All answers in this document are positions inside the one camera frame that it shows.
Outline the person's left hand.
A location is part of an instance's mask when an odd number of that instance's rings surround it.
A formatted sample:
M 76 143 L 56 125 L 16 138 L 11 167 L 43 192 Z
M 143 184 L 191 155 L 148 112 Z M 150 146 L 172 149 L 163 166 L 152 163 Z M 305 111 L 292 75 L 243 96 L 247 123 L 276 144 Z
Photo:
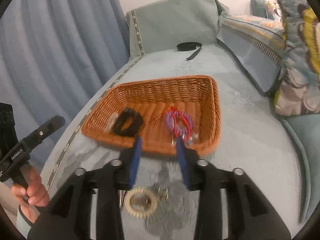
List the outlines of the person's left hand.
M 35 167 L 25 165 L 23 173 L 25 180 L 28 181 L 28 187 L 25 188 L 13 183 L 10 191 L 18 201 L 22 214 L 27 220 L 34 223 L 39 216 L 36 207 L 46 207 L 49 204 L 50 197 Z

